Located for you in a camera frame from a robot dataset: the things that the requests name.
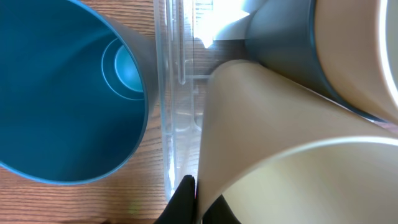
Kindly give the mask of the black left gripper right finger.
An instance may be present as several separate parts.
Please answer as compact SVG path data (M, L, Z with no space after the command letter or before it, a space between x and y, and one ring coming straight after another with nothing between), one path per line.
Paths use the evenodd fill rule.
M241 224L230 209L223 195L220 195L202 218L202 224Z

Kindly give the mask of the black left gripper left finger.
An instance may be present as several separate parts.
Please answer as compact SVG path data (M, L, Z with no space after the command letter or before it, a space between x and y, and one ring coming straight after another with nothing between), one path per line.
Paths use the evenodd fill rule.
M195 178L185 175L154 224L192 224L195 210Z

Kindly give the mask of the cream tall cup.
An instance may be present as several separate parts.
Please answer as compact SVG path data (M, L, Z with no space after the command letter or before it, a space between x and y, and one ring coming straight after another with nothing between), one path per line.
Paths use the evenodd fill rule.
M397 122L397 0L319 0L315 40L322 69L349 104Z
M396 223L397 136L247 60L216 68L196 222L223 195L241 223Z

